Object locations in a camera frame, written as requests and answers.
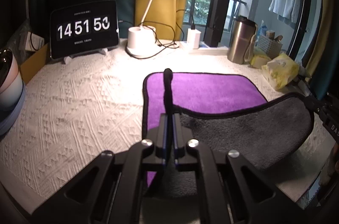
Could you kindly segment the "pink white round container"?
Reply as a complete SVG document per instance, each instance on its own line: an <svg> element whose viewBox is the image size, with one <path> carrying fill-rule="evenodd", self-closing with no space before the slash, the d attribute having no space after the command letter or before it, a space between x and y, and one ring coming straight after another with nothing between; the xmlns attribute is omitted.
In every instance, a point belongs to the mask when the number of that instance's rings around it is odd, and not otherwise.
<svg viewBox="0 0 339 224"><path fill-rule="evenodd" d="M18 118L25 99L25 83L10 49L1 50L1 136Z"/></svg>

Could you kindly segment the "white charger adapter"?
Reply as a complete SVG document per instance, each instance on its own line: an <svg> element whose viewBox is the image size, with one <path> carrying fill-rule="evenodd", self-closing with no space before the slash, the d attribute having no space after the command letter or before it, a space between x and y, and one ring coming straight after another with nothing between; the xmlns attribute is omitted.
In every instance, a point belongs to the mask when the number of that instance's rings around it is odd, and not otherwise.
<svg viewBox="0 0 339 224"><path fill-rule="evenodd" d="M201 32L192 24L187 31L187 45L189 49L196 50L199 48Z"/></svg>

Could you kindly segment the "white tablet stand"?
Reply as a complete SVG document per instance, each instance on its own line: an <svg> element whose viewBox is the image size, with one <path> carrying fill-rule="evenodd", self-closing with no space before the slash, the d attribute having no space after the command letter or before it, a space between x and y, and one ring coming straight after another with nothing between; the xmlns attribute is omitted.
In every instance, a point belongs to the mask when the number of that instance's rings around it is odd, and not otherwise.
<svg viewBox="0 0 339 224"><path fill-rule="evenodd" d="M80 54L66 56L66 57L63 58L63 63L69 64L72 61L72 59L74 59L74 58L77 58L77 57L80 57L80 56L92 55L92 54L101 54L101 55L106 56L108 51L109 51L108 48L101 48L101 49L94 50L94 51L89 51L89 52L84 52L84 53L80 53Z"/></svg>

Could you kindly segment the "tablet showing clock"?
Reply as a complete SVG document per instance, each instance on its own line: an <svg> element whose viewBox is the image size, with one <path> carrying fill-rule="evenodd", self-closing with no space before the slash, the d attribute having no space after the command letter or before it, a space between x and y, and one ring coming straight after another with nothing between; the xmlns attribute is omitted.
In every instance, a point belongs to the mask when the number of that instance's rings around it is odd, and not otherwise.
<svg viewBox="0 0 339 224"><path fill-rule="evenodd" d="M119 45L117 3L102 0L68 6L50 19L50 56L53 60Z"/></svg>

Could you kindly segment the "cardboard box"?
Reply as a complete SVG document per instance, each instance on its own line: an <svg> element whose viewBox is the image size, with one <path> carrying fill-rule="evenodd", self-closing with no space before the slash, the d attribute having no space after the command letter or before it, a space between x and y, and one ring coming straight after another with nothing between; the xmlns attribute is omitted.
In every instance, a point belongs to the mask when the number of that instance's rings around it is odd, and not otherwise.
<svg viewBox="0 0 339 224"><path fill-rule="evenodd" d="M27 85L49 61L50 48L49 44L46 44L20 65L23 82Z"/></svg>

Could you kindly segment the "stainless steel tumbler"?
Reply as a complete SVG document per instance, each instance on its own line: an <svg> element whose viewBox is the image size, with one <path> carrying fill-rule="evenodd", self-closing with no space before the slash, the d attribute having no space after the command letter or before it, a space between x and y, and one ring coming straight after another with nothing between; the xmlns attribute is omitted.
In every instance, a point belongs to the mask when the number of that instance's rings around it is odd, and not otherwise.
<svg viewBox="0 0 339 224"><path fill-rule="evenodd" d="M234 19L228 50L228 60L236 64L250 62L253 58L257 24L244 16Z"/></svg>

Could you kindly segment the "white desk lamp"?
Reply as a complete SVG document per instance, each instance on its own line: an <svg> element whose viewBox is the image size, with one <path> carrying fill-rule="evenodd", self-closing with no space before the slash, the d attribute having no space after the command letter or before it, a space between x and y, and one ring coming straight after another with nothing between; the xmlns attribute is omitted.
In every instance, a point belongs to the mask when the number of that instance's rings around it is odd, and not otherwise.
<svg viewBox="0 0 339 224"><path fill-rule="evenodd" d="M128 29L126 52L136 59L176 49L186 0L136 0L135 24Z"/></svg>

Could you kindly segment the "yellow plastic bag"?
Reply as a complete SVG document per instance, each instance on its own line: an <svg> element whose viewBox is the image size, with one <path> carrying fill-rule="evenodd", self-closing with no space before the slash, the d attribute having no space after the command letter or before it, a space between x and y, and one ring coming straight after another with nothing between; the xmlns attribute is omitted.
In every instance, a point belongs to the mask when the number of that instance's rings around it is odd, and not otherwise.
<svg viewBox="0 0 339 224"><path fill-rule="evenodd" d="M263 77L274 90L288 85L299 72L299 65L282 53L261 67Z"/></svg>

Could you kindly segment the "white textured table cloth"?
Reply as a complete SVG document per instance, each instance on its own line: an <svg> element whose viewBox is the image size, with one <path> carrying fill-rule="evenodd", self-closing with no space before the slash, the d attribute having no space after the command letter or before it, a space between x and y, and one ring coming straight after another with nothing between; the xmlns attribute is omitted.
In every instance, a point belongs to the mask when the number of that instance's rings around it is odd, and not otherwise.
<svg viewBox="0 0 339 224"><path fill-rule="evenodd" d="M167 50L131 58L120 46L69 64L45 65L28 83L23 107L1 139L1 184L33 211L103 150L121 152L142 138L143 81L153 72L236 74L268 101L282 96L261 72L224 55Z"/></svg>

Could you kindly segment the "purple and grey towel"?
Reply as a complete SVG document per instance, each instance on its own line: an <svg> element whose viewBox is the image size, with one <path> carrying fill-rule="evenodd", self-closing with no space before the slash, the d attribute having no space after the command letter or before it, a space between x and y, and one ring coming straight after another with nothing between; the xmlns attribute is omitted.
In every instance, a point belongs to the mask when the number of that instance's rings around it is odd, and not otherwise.
<svg viewBox="0 0 339 224"><path fill-rule="evenodd" d="M294 153L314 127L314 113L304 96L292 92L267 101L247 77L234 74L174 72L171 83L175 113L193 138L212 150L238 150L257 170L266 171ZM162 72L143 81L142 138L156 128L164 108ZM149 172L146 196L195 196L193 172L178 172L173 162L165 173Z"/></svg>

